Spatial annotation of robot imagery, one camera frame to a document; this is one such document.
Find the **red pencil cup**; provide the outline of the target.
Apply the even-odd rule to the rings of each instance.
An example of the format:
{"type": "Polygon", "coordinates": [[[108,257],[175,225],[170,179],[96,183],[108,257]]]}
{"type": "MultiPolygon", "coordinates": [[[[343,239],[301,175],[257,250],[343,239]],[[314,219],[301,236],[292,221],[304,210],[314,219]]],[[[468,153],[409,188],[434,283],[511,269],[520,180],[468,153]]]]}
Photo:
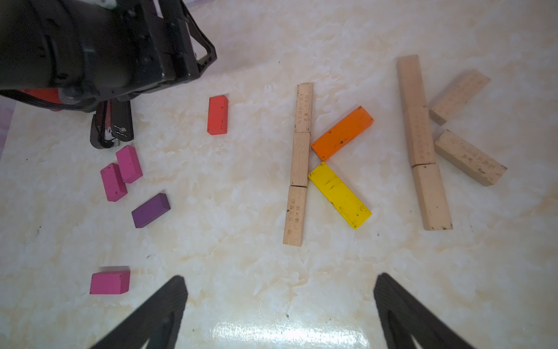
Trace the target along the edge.
{"type": "Polygon", "coordinates": [[[38,100],[43,100],[45,103],[61,104],[60,93],[58,89],[34,89],[34,90],[20,90],[30,97],[26,98],[26,103],[34,97],[38,100]]]}

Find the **wooden block top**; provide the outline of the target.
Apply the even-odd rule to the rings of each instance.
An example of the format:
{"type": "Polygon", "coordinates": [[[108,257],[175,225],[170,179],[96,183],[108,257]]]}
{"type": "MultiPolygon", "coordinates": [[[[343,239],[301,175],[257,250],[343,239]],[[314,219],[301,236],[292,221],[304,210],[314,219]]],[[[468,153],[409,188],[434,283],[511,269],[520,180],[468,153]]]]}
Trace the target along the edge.
{"type": "Polygon", "coordinates": [[[297,86],[295,132],[310,132],[312,122],[313,83],[297,86]]]}

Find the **black stapler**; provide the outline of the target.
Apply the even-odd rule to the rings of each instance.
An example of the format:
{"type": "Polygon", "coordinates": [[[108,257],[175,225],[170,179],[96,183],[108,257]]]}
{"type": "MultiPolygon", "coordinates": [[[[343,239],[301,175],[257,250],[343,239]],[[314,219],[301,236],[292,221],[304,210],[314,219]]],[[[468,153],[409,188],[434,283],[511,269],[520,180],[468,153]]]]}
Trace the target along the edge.
{"type": "Polygon", "coordinates": [[[97,149],[113,148],[135,138],[130,101],[112,99],[97,104],[92,118],[90,143],[97,149]]]}

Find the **red block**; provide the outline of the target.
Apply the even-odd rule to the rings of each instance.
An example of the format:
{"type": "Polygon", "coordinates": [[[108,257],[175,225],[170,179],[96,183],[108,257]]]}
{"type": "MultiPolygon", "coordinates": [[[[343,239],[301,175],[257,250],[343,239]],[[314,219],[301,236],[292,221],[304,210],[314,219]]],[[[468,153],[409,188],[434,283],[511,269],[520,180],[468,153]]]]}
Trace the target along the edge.
{"type": "Polygon", "coordinates": [[[224,135],[228,133],[228,106],[226,95],[209,98],[207,132],[210,135],[224,135]]]}

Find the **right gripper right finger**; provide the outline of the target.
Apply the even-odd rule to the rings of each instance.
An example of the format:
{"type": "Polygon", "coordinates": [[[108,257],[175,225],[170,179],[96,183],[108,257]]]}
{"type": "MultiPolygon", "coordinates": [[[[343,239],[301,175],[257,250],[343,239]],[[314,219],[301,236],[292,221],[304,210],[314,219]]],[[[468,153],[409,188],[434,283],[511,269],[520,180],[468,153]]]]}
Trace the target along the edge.
{"type": "Polygon", "coordinates": [[[373,290],[388,348],[468,348],[472,346],[387,273],[373,290]]]}

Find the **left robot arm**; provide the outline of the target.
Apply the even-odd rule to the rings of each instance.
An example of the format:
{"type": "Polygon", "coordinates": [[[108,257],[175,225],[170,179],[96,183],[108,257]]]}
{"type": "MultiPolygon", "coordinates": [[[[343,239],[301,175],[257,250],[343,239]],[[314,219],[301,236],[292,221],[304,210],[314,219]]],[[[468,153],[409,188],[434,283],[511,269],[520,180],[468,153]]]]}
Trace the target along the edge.
{"type": "Polygon", "coordinates": [[[182,1],[1,3],[1,95],[93,111],[198,79],[214,45],[182,1]]]}

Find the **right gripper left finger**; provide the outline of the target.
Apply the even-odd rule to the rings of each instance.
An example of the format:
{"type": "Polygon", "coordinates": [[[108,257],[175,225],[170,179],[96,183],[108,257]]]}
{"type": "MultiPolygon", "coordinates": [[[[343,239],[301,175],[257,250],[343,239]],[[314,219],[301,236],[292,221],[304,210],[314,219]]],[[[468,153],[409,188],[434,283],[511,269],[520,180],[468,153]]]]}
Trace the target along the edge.
{"type": "Polygon", "coordinates": [[[94,348],[174,348],[188,292],[182,276],[172,277],[94,348]]]}

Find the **magenta block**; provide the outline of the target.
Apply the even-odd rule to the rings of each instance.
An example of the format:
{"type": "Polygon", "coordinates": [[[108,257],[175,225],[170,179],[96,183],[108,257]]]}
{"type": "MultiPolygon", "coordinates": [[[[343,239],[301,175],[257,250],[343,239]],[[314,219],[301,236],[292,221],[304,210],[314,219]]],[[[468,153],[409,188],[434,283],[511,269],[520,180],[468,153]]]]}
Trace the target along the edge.
{"type": "Polygon", "coordinates": [[[122,295],[129,291],[129,270],[99,272],[92,274],[90,295],[122,295]]]}
{"type": "Polygon", "coordinates": [[[100,171],[100,175],[109,202],[117,202],[127,195],[126,185],[118,164],[109,164],[100,171]]]}
{"type": "Polygon", "coordinates": [[[125,183],[133,183],[143,176],[137,151],[134,147],[126,145],[116,152],[116,158],[125,183]]]}

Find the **wooden block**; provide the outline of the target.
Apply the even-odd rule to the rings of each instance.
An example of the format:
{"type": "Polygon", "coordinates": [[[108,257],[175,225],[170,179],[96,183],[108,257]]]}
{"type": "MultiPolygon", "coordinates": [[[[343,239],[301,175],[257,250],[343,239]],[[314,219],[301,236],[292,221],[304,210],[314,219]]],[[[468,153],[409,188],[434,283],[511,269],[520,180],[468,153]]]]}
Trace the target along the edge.
{"type": "Polygon", "coordinates": [[[424,229],[452,230],[453,222],[438,165],[417,165],[412,172],[424,229]]]}
{"type": "Polygon", "coordinates": [[[412,107],[426,107],[427,96],[418,55],[399,57],[396,68],[403,112],[412,107]]]}
{"type": "Polygon", "coordinates": [[[297,86],[295,132],[310,132],[312,122],[313,83],[297,86]]]}
{"type": "Polygon", "coordinates": [[[490,81],[488,76],[476,69],[461,74],[430,103],[430,119],[440,126],[444,125],[490,81]]]}
{"type": "Polygon", "coordinates": [[[310,133],[295,132],[291,159],[291,186],[307,187],[310,159],[310,133]]]}
{"type": "Polygon", "coordinates": [[[438,155],[483,186],[493,186],[507,171],[498,161],[446,129],[434,141],[438,155]]]}
{"type": "Polygon", "coordinates": [[[289,188],[286,222],[283,234],[284,244],[295,247],[302,246],[306,198],[306,187],[291,186],[289,188]]]}
{"type": "Polygon", "coordinates": [[[435,164],[434,141],[426,107],[410,107],[404,113],[405,138],[411,167],[435,164]]]}

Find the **purple block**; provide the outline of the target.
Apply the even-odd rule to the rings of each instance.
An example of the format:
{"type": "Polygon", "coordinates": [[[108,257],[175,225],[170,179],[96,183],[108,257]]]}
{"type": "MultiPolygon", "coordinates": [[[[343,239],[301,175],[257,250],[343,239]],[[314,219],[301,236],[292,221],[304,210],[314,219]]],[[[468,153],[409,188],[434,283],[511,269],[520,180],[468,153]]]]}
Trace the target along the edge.
{"type": "Polygon", "coordinates": [[[135,228],[145,228],[154,220],[170,211],[170,203],[165,193],[158,193],[132,211],[135,228]]]}

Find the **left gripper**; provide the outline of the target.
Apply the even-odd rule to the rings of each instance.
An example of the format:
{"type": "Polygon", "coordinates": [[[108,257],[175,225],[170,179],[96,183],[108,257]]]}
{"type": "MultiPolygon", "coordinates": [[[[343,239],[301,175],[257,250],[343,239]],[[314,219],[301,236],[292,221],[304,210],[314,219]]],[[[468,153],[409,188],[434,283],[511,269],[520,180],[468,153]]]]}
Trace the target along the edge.
{"type": "Polygon", "coordinates": [[[185,84],[217,61],[184,1],[113,1],[100,7],[100,93],[143,94],[185,84]],[[194,44],[205,54],[196,56],[194,44]]]}

